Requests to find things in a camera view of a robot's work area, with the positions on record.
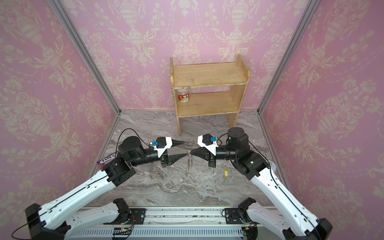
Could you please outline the key with yellow tag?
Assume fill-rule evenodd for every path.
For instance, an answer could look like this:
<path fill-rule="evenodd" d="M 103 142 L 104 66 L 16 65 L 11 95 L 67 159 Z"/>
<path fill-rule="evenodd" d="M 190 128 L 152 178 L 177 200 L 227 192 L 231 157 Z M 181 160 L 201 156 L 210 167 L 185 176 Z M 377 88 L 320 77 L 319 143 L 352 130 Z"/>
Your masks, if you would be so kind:
<path fill-rule="evenodd" d="M 224 177 L 223 177 L 223 182 L 226 183 L 228 181 L 228 177 L 229 177 L 229 171 L 228 170 L 224 170 Z"/>

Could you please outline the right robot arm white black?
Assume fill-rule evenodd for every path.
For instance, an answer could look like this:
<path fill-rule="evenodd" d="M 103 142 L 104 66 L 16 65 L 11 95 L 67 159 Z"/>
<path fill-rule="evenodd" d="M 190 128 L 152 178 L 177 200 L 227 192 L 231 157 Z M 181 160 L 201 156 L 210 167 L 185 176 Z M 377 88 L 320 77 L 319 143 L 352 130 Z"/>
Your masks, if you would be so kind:
<path fill-rule="evenodd" d="M 230 161 L 280 212 L 275 214 L 247 198 L 238 206 L 244 222 L 261 224 L 282 240 L 329 238 L 332 224 L 325 218 L 318 218 L 292 195 L 273 172 L 271 163 L 251 149 L 249 137 L 242 128 L 230 128 L 224 145 L 218 145 L 217 141 L 218 138 L 210 134 L 199 136 L 199 148 L 192 150 L 191 155 L 208 161 L 209 167 L 215 167 L 218 160 Z"/>

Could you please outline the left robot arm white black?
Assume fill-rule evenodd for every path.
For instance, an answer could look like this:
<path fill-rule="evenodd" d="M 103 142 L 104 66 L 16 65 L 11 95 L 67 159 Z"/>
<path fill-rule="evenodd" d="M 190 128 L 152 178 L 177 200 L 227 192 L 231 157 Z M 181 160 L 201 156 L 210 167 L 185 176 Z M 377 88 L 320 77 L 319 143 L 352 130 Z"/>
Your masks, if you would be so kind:
<path fill-rule="evenodd" d="M 113 158 L 90 179 L 56 200 L 26 208 L 31 239 L 64 240 L 96 225 L 134 224 L 135 216 L 124 199 L 115 199 L 104 207 L 85 212 L 79 210 L 133 177 L 136 166 L 153 162 L 160 162 L 163 168 L 173 165 L 185 154 L 169 155 L 168 150 L 182 144 L 183 141 L 170 137 L 158 137 L 145 149 L 139 137 L 126 138 Z"/>

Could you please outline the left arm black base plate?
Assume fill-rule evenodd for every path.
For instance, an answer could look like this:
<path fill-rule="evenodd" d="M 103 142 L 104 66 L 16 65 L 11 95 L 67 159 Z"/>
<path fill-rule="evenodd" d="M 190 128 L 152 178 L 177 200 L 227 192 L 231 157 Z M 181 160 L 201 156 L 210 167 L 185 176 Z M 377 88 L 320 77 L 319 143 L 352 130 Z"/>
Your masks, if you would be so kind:
<path fill-rule="evenodd" d="M 127 213 L 119 214 L 118 217 L 111 223 L 104 223 L 104 225 L 142 225 L 145 220 L 147 209 L 133 208 Z"/>

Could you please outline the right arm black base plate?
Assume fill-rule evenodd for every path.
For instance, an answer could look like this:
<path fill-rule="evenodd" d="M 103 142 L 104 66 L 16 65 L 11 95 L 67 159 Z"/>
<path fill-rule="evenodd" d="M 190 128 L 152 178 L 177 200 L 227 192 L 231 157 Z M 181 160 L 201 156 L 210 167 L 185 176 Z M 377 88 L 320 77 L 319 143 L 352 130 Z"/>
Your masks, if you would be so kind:
<path fill-rule="evenodd" d="M 224 217 L 227 225 L 250 225 L 253 222 L 245 210 L 238 208 L 225 208 Z"/>

